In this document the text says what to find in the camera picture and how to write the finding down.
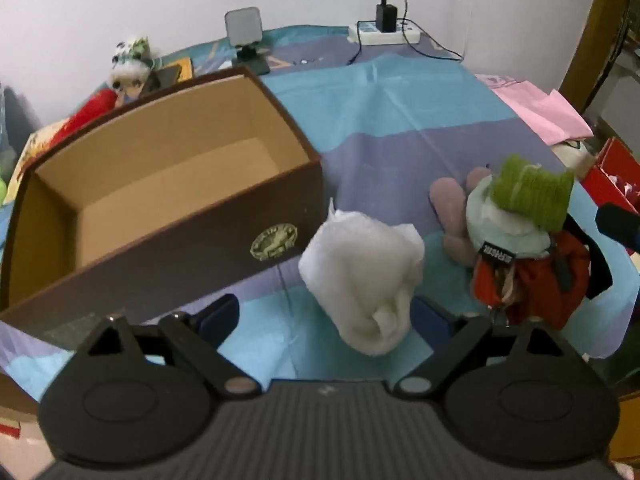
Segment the brown cardboard box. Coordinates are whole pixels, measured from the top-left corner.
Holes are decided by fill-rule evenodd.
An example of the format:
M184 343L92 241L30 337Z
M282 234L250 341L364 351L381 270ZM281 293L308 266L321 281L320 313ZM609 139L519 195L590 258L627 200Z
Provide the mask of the brown cardboard box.
M320 157L242 67L113 110L24 173L1 317L38 338L146 320L300 252L326 214Z

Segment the doll with green hat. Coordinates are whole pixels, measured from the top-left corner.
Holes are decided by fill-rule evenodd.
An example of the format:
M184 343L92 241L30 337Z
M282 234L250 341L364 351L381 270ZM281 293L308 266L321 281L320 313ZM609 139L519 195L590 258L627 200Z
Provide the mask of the doll with green hat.
M520 155L498 172L466 178L465 234L473 247L476 299L520 325L541 318L562 330L586 299L613 285L598 244L570 215L576 179Z

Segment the black smartphone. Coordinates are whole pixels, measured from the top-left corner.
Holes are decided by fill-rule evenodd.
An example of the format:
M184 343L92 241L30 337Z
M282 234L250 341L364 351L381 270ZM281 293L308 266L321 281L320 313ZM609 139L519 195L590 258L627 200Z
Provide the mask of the black smartphone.
M160 70L153 70L146 78L146 81L140 92L140 96L146 96L158 90L164 90L173 86L179 81L181 75L180 65L171 65L161 68Z

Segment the red box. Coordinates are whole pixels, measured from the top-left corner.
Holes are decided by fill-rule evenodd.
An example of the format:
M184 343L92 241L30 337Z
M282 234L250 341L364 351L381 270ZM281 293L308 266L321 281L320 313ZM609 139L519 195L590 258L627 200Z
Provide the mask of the red box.
M608 139L582 179L593 201L639 211L639 163L620 139Z

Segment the red plush pillow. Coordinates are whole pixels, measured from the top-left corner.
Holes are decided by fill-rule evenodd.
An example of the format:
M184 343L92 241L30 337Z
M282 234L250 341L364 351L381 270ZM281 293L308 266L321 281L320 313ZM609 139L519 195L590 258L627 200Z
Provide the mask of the red plush pillow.
M54 148L78 130L94 122L110 112L116 104L118 95L111 88L104 88L90 96L87 102L55 133L49 141L49 148Z

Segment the small panda plush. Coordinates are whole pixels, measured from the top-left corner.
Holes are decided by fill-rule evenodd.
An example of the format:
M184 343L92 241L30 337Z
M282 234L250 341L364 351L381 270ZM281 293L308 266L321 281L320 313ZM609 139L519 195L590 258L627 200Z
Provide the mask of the small panda plush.
M116 92L141 89L152 71L162 66L162 61L152 55L146 37L134 37L116 44L111 63L108 85Z

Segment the pink plush toy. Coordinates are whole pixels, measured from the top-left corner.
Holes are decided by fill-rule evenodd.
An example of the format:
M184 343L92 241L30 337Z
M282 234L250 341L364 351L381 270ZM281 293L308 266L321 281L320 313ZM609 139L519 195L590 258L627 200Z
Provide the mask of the pink plush toy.
M451 260L465 268L475 266L477 258L466 226L466 202L480 181L490 175L489 168L477 167L466 176L464 185L454 178L444 177L434 181L428 191L428 197L444 231L442 249Z

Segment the phone stand with mirror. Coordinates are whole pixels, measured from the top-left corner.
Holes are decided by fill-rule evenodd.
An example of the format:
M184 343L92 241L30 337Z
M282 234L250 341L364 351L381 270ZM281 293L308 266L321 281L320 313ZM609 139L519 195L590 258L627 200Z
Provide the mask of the phone stand with mirror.
M230 10L224 14L229 44L235 52L233 66L244 66L256 76L270 73L265 57L258 52L264 38L262 17L257 6Z

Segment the white towel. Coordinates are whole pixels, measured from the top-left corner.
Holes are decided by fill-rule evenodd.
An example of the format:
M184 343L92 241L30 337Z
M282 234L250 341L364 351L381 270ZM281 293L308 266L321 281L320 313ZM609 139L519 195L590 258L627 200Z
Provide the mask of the white towel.
M389 226L329 204L298 272L342 341L366 356L382 356L408 334L424 260L424 241L413 224Z

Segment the yellow book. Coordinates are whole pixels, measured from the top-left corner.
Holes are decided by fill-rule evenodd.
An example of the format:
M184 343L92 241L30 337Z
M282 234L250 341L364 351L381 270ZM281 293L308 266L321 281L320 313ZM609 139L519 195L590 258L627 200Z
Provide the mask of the yellow book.
M160 70L161 68L164 68L166 66L171 66L171 65L180 65L181 66L181 75L179 78L178 82L183 82L189 79L193 78L193 67L192 67L192 61L191 59L187 56L186 58L178 58L178 60L175 60L174 62L170 62L167 63L165 65L157 65L154 70ZM116 105L117 106L122 106L124 104L128 104L136 99L141 98L140 96L140 92L142 90L143 84L142 86L137 86L137 87L130 87L127 90L125 90L124 92L122 92L117 101L116 101Z

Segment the white power strip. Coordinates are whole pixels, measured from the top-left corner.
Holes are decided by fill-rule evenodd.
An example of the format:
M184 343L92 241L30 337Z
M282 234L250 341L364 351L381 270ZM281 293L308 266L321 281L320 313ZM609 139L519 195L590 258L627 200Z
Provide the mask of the white power strip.
M359 21L348 26L348 40L363 46L397 46L398 44L418 44L421 40L420 29L411 24L397 21L394 32L381 32L375 21Z

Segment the pink cloth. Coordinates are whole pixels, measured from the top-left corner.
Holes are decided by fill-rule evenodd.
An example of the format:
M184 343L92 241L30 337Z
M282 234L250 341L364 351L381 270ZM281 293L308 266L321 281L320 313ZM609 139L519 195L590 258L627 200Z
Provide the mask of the pink cloth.
M548 146L593 136L585 119L558 90L550 93L529 80L495 75L476 75L505 102Z

